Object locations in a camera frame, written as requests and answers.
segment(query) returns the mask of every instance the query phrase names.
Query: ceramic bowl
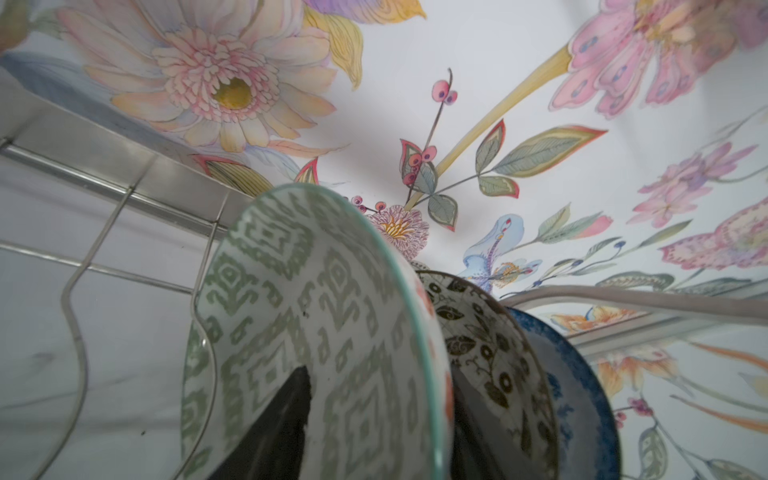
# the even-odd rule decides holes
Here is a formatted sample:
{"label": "ceramic bowl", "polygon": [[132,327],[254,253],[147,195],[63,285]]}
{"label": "ceramic bowl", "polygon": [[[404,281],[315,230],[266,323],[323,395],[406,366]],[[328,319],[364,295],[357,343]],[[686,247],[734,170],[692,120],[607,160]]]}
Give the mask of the ceramic bowl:
{"label": "ceramic bowl", "polygon": [[561,480],[619,479],[616,422],[592,368],[549,325],[527,313],[508,310],[546,370],[560,432]]}
{"label": "ceramic bowl", "polygon": [[[439,324],[412,268],[344,198],[311,184],[260,195],[217,248],[197,311],[219,381],[187,478],[206,478],[299,366],[312,383],[301,478],[445,478],[453,409]],[[184,452],[210,368],[193,327]]]}
{"label": "ceramic bowl", "polygon": [[558,477],[558,429],[542,369],[525,334],[493,297],[460,277],[417,272],[437,312],[451,364],[546,478]]}

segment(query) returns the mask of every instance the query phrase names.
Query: leaf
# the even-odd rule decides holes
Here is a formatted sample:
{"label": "leaf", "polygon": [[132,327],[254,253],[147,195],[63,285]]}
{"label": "leaf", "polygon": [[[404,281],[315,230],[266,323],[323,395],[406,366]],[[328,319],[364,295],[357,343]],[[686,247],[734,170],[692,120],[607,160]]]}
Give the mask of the leaf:
{"label": "leaf", "polygon": [[707,467],[717,480],[765,480],[752,470],[727,460],[710,460]]}
{"label": "leaf", "polygon": [[61,40],[61,32],[64,30],[58,22],[56,8],[43,10],[36,17],[30,26],[31,30],[36,30],[53,38]]}
{"label": "leaf", "polygon": [[243,164],[215,155],[192,155],[208,177],[236,188],[246,195],[258,197],[272,189],[272,184],[264,176]]}
{"label": "leaf", "polygon": [[662,242],[667,238],[674,237],[675,235],[683,231],[683,228],[687,227],[691,221],[692,220],[688,220],[687,222],[676,223],[671,227],[665,228],[661,232],[656,232],[654,235],[651,235],[646,240],[644,240],[640,245],[638,245],[637,248],[647,247],[648,245],[652,245],[653,243]]}
{"label": "leaf", "polygon": [[590,273],[599,272],[600,270],[606,270],[616,265],[617,263],[598,263],[597,265],[590,265],[580,270],[576,270],[575,272],[571,273],[571,275],[576,275],[576,276],[589,275]]}
{"label": "leaf", "polygon": [[708,409],[707,407],[703,407],[689,400],[683,399],[677,395],[670,395],[670,397],[676,400],[680,400],[682,403],[690,407],[694,407],[696,410],[704,412],[708,415],[712,415],[713,417],[717,417],[718,419],[731,423],[733,425],[738,425],[739,427],[742,427],[747,430],[752,430],[753,432],[768,433],[768,422],[766,420],[755,420],[755,419],[748,419],[746,417],[728,415],[726,413],[720,413],[715,410]]}
{"label": "leaf", "polygon": [[760,358],[757,355],[752,355],[751,353],[746,353],[746,352],[740,352],[739,350],[722,349],[716,346],[704,345],[703,343],[691,342],[690,344],[702,350],[706,350],[708,352],[714,353],[715,355],[725,357],[727,359],[741,360],[742,362],[747,362],[751,365],[754,365],[768,372],[768,360]]}
{"label": "leaf", "polygon": [[672,291],[675,293],[682,293],[683,295],[717,295],[749,285],[750,283],[752,283],[752,280],[739,280],[737,278],[727,277],[698,283],[697,285],[676,288]]}
{"label": "leaf", "polygon": [[533,177],[559,164],[605,132],[577,125],[552,128],[519,144],[493,171],[511,177]]}
{"label": "leaf", "polygon": [[636,286],[651,286],[654,292],[661,292],[674,283],[674,277],[666,273],[631,272],[619,273],[597,282],[595,286],[612,286],[613,288],[635,288]]}
{"label": "leaf", "polygon": [[304,5],[304,25],[319,28],[328,34],[331,60],[339,66],[356,90],[362,80],[362,32],[348,18],[326,15]]}
{"label": "leaf", "polygon": [[402,153],[400,154],[400,177],[405,178],[407,174],[411,173],[411,167],[408,165],[408,159],[415,154],[421,154],[421,148],[417,147],[413,142],[400,139],[400,145],[402,146]]}
{"label": "leaf", "polygon": [[478,177],[480,191],[488,197],[513,197],[520,194],[520,187],[507,177]]}
{"label": "leaf", "polygon": [[485,385],[485,393],[488,393],[488,397],[493,400],[493,403],[495,403],[498,406],[502,406],[505,409],[509,408],[509,402],[507,402],[507,397],[504,395],[504,393],[498,388],[496,385],[494,385],[491,382],[486,382]]}
{"label": "leaf", "polygon": [[538,237],[541,238],[547,233],[559,229],[568,222],[569,218],[571,218],[571,204],[562,207],[555,215],[544,220],[538,227]]}
{"label": "leaf", "polygon": [[467,330],[478,340],[483,340],[486,342],[492,342],[491,337],[477,325],[464,325]]}
{"label": "leaf", "polygon": [[435,313],[446,320],[458,320],[464,316],[464,313],[461,313],[457,309],[448,305],[438,307],[438,309],[435,310]]}
{"label": "leaf", "polygon": [[542,243],[557,243],[563,240],[570,240],[571,238],[576,237],[578,234],[589,228],[589,226],[592,225],[594,221],[597,220],[600,215],[602,215],[602,213],[603,212],[597,212],[595,215],[590,215],[589,217],[583,217],[574,222],[570,222],[568,225],[557,230],[553,230],[543,237],[540,237],[539,240]]}
{"label": "leaf", "polygon": [[638,480],[658,480],[667,472],[667,446],[656,430],[651,427],[640,435],[641,473]]}
{"label": "leaf", "polygon": [[610,245],[614,241],[619,240],[620,238],[621,237],[611,237],[611,238],[607,238],[607,239],[605,239],[605,240],[603,240],[601,242],[597,242],[595,245],[592,246],[591,249],[589,249],[589,251],[587,252],[587,255],[584,256],[584,260],[586,260],[587,258],[595,255],[597,252],[599,252],[600,250],[603,250],[605,247],[607,247],[608,245]]}
{"label": "leaf", "polygon": [[455,231],[456,217],[458,216],[458,204],[448,195],[432,195],[427,203],[429,218],[444,226],[450,231]]}
{"label": "leaf", "polygon": [[435,193],[436,186],[437,174],[435,173],[435,166],[431,162],[423,163],[422,167],[419,168],[419,173],[416,175],[416,181],[413,182],[413,190],[423,194],[433,194]]}
{"label": "leaf", "polygon": [[493,130],[483,139],[475,154],[475,171],[479,174],[490,164],[504,144],[507,128],[504,120],[498,122]]}
{"label": "leaf", "polygon": [[344,147],[331,147],[331,148],[313,148],[304,147],[296,142],[288,140],[272,140],[267,147],[283,152],[286,155],[292,155],[294,157],[301,158],[314,158],[321,155],[325,155],[328,152],[341,150]]}
{"label": "leaf", "polygon": [[304,168],[299,170],[299,174],[293,179],[295,184],[312,184],[317,185],[317,157],[314,160],[306,162]]}
{"label": "leaf", "polygon": [[464,335],[452,336],[445,339],[445,348],[448,350],[448,353],[455,356],[469,353],[475,348],[475,345],[477,345],[475,339]]}

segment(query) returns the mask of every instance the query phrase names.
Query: floral wallpaper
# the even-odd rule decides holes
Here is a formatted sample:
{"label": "floral wallpaper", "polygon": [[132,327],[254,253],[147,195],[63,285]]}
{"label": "floral wallpaper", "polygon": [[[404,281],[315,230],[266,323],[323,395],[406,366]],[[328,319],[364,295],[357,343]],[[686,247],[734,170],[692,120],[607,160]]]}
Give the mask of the floral wallpaper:
{"label": "floral wallpaper", "polygon": [[765,342],[763,328],[720,327],[596,359],[621,437],[622,478],[764,478]]}

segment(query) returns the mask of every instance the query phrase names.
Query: green leaf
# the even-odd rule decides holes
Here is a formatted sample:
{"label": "green leaf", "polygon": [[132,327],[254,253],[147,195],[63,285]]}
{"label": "green leaf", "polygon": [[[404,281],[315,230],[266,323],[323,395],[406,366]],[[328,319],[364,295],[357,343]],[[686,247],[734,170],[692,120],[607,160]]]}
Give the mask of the green leaf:
{"label": "green leaf", "polygon": [[727,460],[710,460],[707,467],[717,480],[766,480],[752,470]]}
{"label": "green leaf", "polygon": [[32,22],[30,29],[45,33],[59,40],[61,40],[61,33],[64,31],[58,23],[56,8],[49,8],[40,12],[35,17],[35,21]]}
{"label": "green leaf", "polygon": [[538,227],[538,237],[541,238],[547,233],[562,227],[568,222],[569,218],[571,218],[571,204],[562,207],[555,215],[544,220]]}
{"label": "green leaf", "polygon": [[488,197],[514,197],[520,194],[520,187],[507,177],[478,177],[480,191]]}
{"label": "green leaf", "polygon": [[657,273],[650,275],[638,271],[619,273],[609,276],[602,280],[596,286],[612,286],[613,288],[635,288],[636,286],[651,286],[654,292],[664,291],[669,285],[674,283],[674,277],[666,273]]}
{"label": "green leaf", "polygon": [[464,355],[475,348],[477,342],[468,336],[459,335],[445,339],[445,348],[450,355]]}
{"label": "green leaf", "polygon": [[458,204],[448,195],[432,195],[427,203],[429,217],[450,231],[456,227]]}
{"label": "green leaf", "polygon": [[425,162],[422,167],[419,168],[419,173],[416,175],[416,181],[413,182],[413,190],[421,192],[423,194],[435,193],[435,187],[437,186],[437,173],[435,172],[435,166],[432,162]]}
{"label": "green leaf", "polygon": [[475,171],[479,174],[490,164],[501,150],[507,129],[504,120],[498,122],[493,130],[483,139],[475,154]]}
{"label": "green leaf", "polygon": [[458,320],[464,316],[464,313],[461,313],[457,309],[448,305],[439,306],[435,310],[435,313],[446,320]]}
{"label": "green leaf", "polygon": [[505,409],[509,408],[509,402],[507,402],[507,396],[504,395],[504,393],[498,388],[496,385],[494,385],[491,382],[486,382],[485,385],[485,393],[488,394],[488,397],[493,400],[493,403],[504,407]]}
{"label": "green leaf", "polygon": [[667,446],[656,430],[651,427],[640,435],[638,442],[640,449],[641,473],[639,480],[659,480],[667,473],[669,464],[667,458]]}
{"label": "green leaf", "polygon": [[675,293],[683,295],[717,295],[719,293],[729,292],[742,286],[749,285],[752,280],[739,280],[737,278],[719,278],[709,282],[698,283],[697,285],[684,286],[683,288],[672,289]]}
{"label": "green leaf", "polygon": [[605,239],[605,240],[603,240],[601,242],[597,242],[595,245],[592,246],[591,249],[589,249],[589,251],[587,252],[587,255],[584,257],[584,260],[586,260],[587,258],[595,255],[597,252],[599,252],[600,250],[603,250],[609,244],[613,243],[616,240],[619,240],[620,238],[621,237],[611,237],[611,238],[607,238],[607,239]]}
{"label": "green leaf", "polygon": [[661,232],[656,232],[654,235],[644,240],[643,243],[638,245],[637,248],[647,247],[648,245],[652,245],[658,242],[663,242],[667,238],[674,237],[675,235],[683,231],[683,228],[687,227],[691,221],[692,220],[688,220],[687,222],[676,223],[671,227],[665,228]]}
{"label": "green leaf", "polygon": [[575,272],[571,273],[571,275],[576,275],[576,276],[589,275],[590,273],[599,272],[600,270],[606,270],[616,265],[617,265],[616,263],[599,263],[597,265],[590,265],[580,270],[576,270]]}
{"label": "green leaf", "polygon": [[539,238],[539,240],[542,243],[557,243],[563,240],[570,240],[571,238],[576,237],[578,234],[589,228],[589,226],[592,225],[594,221],[597,220],[602,214],[603,212],[597,212],[595,215],[590,215],[589,217],[580,218],[575,222],[570,222],[568,225],[562,228],[547,233],[543,237]]}
{"label": "green leaf", "polygon": [[604,133],[576,125],[552,128],[519,144],[493,171],[511,177],[533,177],[559,164]]}

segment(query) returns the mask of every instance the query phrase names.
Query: painted flower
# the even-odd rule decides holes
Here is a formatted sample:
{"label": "painted flower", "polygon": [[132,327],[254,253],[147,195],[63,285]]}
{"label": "painted flower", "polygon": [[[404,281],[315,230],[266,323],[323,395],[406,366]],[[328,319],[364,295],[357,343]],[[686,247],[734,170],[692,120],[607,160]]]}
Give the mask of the painted flower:
{"label": "painted flower", "polygon": [[429,224],[418,210],[406,211],[402,205],[392,205],[368,218],[406,260],[413,260],[427,244]]}
{"label": "painted flower", "polygon": [[613,353],[597,365],[598,378],[610,399],[629,383],[634,390],[643,386],[644,373],[662,379],[678,377],[677,361],[662,349],[651,346],[638,347],[625,353]]}
{"label": "painted flower", "polygon": [[751,154],[757,148],[757,145],[752,145],[729,155],[731,147],[730,142],[720,145],[705,158],[698,160],[695,163],[696,169],[682,175],[680,181],[688,185],[688,190],[699,189],[707,181],[716,180],[736,170],[738,161]]}
{"label": "painted flower", "polygon": [[768,265],[768,197],[737,212],[713,233],[683,238],[661,251],[664,262],[684,270]]}
{"label": "painted flower", "polygon": [[328,35],[303,28],[300,0],[93,0],[58,9],[62,38],[112,103],[193,146],[225,151],[296,138],[335,108]]}
{"label": "painted flower", "polygon": [[600,326],[623,322],[637,316],[635,310],[614,308],[612,306],[593,306],[587,315],[550,315],[552,322],[566,333],[586,332]]}
{"label": "painted flower", "polygon": [[685,214],[697,209],[691,202],[698,197],[711,192],[709,187],[702,187],[698,190],[688,190],[687,184],[678,184],[666,192],[653,196],[642,204],[637,205],[633,211],[640,212],[627,223],[641,223],[652,220],[650,225],[653,228],[661,228],[666,225],[675,214]]}
{"label": "painted flower", "polygon": [[568,42],[569,71],[551,110],[576,108],[604,91],[597,112],[611,119],[637,96],[652,58],[646,104],[667,104],[736,48],[768,38],[764,0],[601,0],[600,13]]}

